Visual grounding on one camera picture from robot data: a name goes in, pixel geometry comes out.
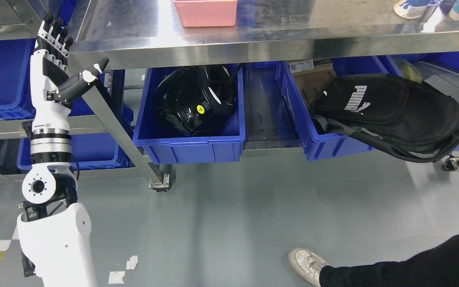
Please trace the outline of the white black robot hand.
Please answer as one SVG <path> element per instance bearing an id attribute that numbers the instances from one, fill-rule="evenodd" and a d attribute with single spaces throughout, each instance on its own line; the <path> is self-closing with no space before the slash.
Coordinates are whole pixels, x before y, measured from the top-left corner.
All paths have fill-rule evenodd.
<path id="1" fill-rule="evenodd" d="M 31 103 L 36 110 L 30 129 L 33 134 L 69 133 L 67 117 L 74 102 L 95 85 L 109 63 L 103 57 L 69 76 L 72 45 L 73 38 L 62 18 L 47 14 L 40 23 L 30 57 Z"/>

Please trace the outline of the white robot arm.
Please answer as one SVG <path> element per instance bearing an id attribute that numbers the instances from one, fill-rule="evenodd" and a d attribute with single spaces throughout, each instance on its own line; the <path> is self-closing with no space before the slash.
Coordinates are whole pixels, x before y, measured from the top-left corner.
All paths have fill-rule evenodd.
<path id="1" fill-rule="evenodd" d="M 17 228 L 23 274 L 45 287 L 96 287 L 90 247 L 92 223 L 78 202 L 78 178 L 72 171 L 68 130 L 22 127 L 30 142 L 31 170 L 21 190 Z"/>

